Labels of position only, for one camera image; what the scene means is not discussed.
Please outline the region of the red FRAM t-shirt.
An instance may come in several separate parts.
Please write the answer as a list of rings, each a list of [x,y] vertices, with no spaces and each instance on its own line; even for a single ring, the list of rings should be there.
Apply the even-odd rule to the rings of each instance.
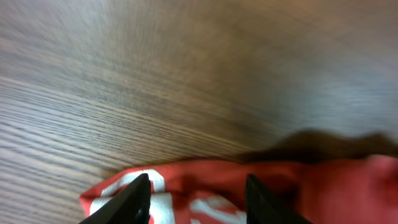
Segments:
[[[135,167],[81,194],[84,213],[97,212],[141,174],[151,182],[151,223],[246,223],[250,174],[312,223],[397,222],[397,159],[380,155],[319,164],[193,160]]]

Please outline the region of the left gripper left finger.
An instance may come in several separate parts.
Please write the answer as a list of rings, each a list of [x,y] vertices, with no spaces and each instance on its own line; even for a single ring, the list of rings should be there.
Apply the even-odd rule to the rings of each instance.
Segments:
[[[151,184],[141,174],[124,190],[79,224],[148,224]]]

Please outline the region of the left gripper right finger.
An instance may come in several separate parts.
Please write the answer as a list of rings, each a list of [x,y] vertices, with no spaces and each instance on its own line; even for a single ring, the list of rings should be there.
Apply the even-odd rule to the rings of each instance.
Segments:
[[[312,224],[276,197],[255,175],[246,178],[247,224]]]

